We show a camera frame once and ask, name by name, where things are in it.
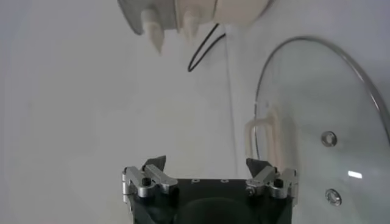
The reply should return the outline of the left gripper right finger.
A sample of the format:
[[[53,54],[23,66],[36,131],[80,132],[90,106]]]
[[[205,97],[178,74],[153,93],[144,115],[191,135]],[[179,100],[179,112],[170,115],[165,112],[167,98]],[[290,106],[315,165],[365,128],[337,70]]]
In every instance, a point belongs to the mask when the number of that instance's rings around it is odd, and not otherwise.
[[[298,204],[297,170],[286,168],[279,172],[268,161],[253,158],[247,158],[246,165],[252,176],[246,180],[246,189],[250,196],[268,193],[275,199],[291,198],[293,206]]]

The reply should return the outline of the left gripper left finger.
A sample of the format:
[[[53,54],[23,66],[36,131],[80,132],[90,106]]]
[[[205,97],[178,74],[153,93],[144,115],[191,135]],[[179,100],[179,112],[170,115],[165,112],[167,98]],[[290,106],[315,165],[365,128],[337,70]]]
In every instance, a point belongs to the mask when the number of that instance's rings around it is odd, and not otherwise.
[[[137,204],[155,207],[166,213],[179,210],[179,181],[164,173],[166,156],[148,159],[141,168],[122,170],[122,199],[133,213]]]

